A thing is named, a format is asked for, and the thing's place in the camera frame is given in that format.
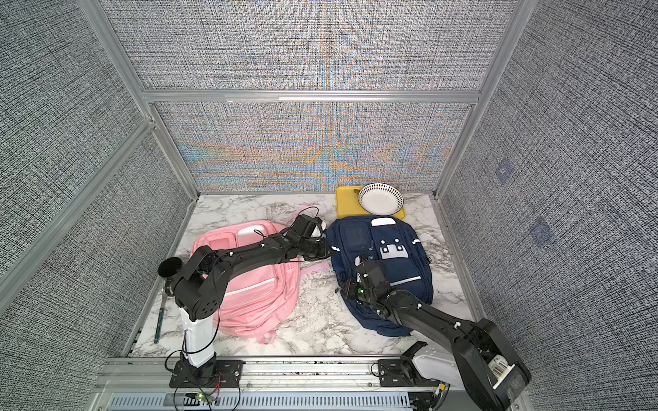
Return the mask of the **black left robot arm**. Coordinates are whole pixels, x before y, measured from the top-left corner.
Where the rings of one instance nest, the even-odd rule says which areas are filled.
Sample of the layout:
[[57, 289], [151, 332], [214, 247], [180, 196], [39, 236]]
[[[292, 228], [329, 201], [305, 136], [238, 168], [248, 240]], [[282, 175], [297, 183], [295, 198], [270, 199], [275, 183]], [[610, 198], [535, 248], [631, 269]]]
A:
[[158, 275], [170, 282], [170, 296], [183, 310], [181, 359], [201, 368], [215, 356], [219, 327], [212, 318], [219, 311], [229, 282], [255, 269], [292, 262], [325, 260], [332, 255], [327, 239], [304, 238], [288, 232], [263, 237], [257, 243], [230, 250], [201, 247], [184, 263], [178, 257], [162, 261]]

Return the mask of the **navy blue backpack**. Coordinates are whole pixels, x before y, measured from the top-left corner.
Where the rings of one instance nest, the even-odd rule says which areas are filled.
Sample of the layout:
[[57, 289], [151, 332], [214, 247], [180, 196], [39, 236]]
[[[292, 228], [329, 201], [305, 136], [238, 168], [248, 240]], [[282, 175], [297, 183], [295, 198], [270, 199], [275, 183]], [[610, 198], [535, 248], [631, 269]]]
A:
[[395, 217], [351, 216], [335, 220], [326, 235], [338, 285], [350, 280], [359, 283], [360, 263], [377, 260], [392, 287], [405, 289], [422, 302], [433, 302], [431, 260], [411, 225]]

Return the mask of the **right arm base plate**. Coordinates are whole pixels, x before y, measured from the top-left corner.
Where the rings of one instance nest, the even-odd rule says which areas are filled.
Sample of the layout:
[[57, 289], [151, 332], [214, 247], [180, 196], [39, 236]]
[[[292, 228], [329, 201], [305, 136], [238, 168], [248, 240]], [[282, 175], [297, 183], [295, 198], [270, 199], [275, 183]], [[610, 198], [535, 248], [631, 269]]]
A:
[[380, 359], [371, 366], [371, 373], [383, 387], [414, 387], [427, 383], [409, 361], [400, 359]]

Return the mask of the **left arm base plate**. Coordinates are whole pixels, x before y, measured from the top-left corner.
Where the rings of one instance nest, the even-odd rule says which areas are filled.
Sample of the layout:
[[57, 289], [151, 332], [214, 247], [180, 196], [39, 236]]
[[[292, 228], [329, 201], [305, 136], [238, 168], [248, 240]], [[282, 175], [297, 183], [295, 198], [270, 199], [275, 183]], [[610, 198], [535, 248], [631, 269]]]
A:
[[181, 388], [238, 388], [245, 363], [239, 360], [220, 361], [211, 359], [195, 368], [181, 358], [171, 372], [169, 387]]

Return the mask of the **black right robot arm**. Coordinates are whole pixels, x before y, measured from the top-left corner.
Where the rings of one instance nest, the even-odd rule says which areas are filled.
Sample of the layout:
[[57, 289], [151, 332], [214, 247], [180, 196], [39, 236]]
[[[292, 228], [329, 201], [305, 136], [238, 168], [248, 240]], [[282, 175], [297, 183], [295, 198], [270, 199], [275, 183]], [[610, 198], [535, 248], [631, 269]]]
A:
[[498, 326], [433, 308], [411, 292], [392, 287], [383, 268], [381, 261], [361, 263], [361, 280], [339, 285], [341, 296], [449, 349], [466, 393], [481, 410], [509, 409], [531, 382], [531, 372]]

